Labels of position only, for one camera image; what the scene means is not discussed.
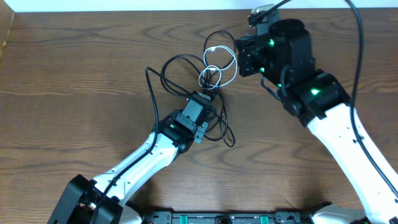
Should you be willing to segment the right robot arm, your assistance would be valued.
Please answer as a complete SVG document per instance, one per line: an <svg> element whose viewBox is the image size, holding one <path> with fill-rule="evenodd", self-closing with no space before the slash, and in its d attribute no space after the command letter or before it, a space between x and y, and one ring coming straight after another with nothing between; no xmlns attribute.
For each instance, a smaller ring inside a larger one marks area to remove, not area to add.
<svg viewBox="0 0 398 224"><path fill-rule="evenodd" d="M396 223L397 173L351 109L345 89L316 68L303 22L264 22L236 46L240 74L260 73L278 88L275 97L329 150L363 204L362 210L353 210L326 203L303 222Z"/></svg>

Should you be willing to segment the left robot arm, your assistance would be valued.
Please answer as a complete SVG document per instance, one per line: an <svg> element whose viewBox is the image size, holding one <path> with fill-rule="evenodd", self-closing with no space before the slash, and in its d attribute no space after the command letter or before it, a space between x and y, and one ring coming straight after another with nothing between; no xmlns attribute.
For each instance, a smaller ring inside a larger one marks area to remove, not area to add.
<svg viewBox="0 0 398 224"><path fill-rule="evenodd" d="M67 184L49 223L142 223L127 205L156 172L201 143L211 115L213 97L193 92L186 107L154 126L143 145L107 172L91 180L77 175Z"/></svg>

